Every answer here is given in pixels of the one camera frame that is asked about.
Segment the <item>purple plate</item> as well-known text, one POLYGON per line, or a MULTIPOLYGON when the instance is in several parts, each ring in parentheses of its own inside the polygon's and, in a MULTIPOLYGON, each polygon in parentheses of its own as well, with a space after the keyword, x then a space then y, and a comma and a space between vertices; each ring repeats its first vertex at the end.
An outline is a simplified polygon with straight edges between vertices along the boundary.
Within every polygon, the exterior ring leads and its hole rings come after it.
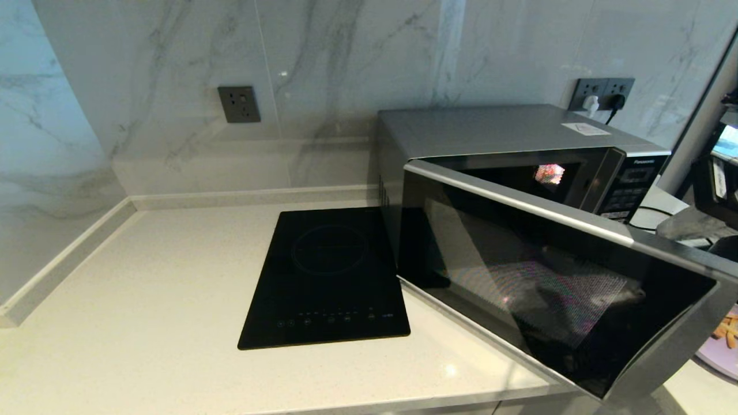
MULTIPOLYGON (((722 322, 738 328, 738 304, 731 307, 720 323, 722 322)), ((738 348, 728 349, 725 336, 718 337, 713 332, 695 356, 713 370, 738 383, 738 348)))

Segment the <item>black power plug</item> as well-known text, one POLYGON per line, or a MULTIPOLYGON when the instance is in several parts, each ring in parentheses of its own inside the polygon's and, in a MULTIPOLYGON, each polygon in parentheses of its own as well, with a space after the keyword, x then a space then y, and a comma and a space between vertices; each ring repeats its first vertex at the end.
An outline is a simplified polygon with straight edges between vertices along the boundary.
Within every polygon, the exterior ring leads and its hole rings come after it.
POLYGON ((623 94, 616 94, 614 97, 609 100, 609 105, 611 106, 611 113, 609 114, 609 117, 607 118, 607 121, 605 122, 606 125, 609 125, 614 118, 614 116, 617 115, 617 113, 624 108, 625 102, 627 98, 623 94))

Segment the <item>white warning sticker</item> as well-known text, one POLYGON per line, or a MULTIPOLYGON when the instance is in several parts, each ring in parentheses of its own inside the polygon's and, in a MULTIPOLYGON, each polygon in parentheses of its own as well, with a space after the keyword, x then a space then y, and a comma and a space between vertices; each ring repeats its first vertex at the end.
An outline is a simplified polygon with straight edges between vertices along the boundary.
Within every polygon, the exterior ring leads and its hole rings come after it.
POLYGON ((562 123, 562 126, 588 137, 610 135, 608 131, 596 128, 588 123, 562 123))

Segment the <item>black induction cooktop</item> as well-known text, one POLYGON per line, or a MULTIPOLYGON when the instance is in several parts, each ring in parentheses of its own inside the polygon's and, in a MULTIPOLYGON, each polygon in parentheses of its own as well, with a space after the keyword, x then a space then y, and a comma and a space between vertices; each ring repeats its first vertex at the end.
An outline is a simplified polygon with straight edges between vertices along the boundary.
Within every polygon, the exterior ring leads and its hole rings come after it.
POLYGON ((239 350, 410 333, 379 207, 279 214, 239 350))

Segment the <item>grey double wall socket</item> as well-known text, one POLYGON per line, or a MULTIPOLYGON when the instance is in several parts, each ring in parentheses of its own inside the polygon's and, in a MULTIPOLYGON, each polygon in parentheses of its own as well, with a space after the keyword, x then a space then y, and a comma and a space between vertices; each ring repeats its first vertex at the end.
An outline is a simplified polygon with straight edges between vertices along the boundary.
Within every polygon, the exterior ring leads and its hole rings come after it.
POLYGON ((635 84, 635 78, 580 78, 575 84, 567 110, 587 111, 583 107, 585 99, 590 96, 598 97, 599 111, 611 111, 616 95, 625 98, 635 84))

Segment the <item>grey single wall socket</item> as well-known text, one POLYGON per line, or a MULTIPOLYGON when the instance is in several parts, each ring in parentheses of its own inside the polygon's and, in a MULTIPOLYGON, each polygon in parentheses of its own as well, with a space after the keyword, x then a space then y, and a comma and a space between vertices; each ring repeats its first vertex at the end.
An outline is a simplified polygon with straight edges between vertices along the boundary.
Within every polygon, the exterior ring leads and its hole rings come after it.
POLYGON ((227 123, 261 122, 252 86, 219 86, 217 90, 227 123))

